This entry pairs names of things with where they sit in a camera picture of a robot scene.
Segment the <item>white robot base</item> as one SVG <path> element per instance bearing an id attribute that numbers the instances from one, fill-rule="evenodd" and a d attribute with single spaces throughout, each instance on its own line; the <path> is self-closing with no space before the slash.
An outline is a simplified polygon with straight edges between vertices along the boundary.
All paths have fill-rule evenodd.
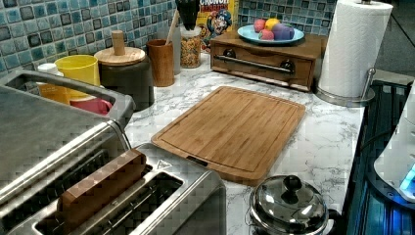
<path id="1" fill-rule="evenodd" d="M 413 203 L 415 164 L 415 87 L 411 84 L 409 95 L 387 147 L 374 161 L 380 178 L 393 188 L 405 201 Z"/>

